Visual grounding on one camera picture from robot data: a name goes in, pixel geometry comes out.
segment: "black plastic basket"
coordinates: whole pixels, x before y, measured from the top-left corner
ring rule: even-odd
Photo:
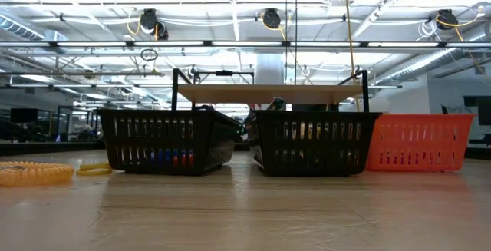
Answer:
[[[251,153],[267,175],[347,176],[363,172],[378,116],[256,111],[246,128]]]
[[[232,158],[239,123],[216,111],[101,110],[110,166],[200,175]]]

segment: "wooden board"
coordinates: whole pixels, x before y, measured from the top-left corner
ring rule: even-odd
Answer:
[[[104,150],[3,157],[107,161]],[[266,177],[249,153],[202,177],[114,171],[0,187],[2,251],[489,250],[491,162],[457,173]]]
[[[179,85],[179,92],[196,103],[268,104],[280,97],[289,104],[336,104],[362,90],[353,85]]]

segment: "plastic basket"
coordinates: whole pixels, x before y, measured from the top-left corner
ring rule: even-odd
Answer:
[[[251,152],[271,176],[363,172],[378,113],[256,111],[246,124]]]
[[[367,169],[459,170],[473,117],[472,114],[383,115],[375,124]]]
[[[239,123],[216,111],[102,110],[115,170],[200,175],[232,158]]]

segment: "orange plastic basket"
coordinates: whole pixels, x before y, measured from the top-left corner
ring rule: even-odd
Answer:
[[[375,123],[367,170],[460,170],[472,114],[388,114]]]

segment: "wooden floor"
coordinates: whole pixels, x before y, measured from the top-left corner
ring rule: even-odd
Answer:
[[[2,160],[97,163],[103,151]],[[265,177],[247,153],[204,177],[113,173],[0,188],[1,250],[489,250],[491,162],[458,173]]]

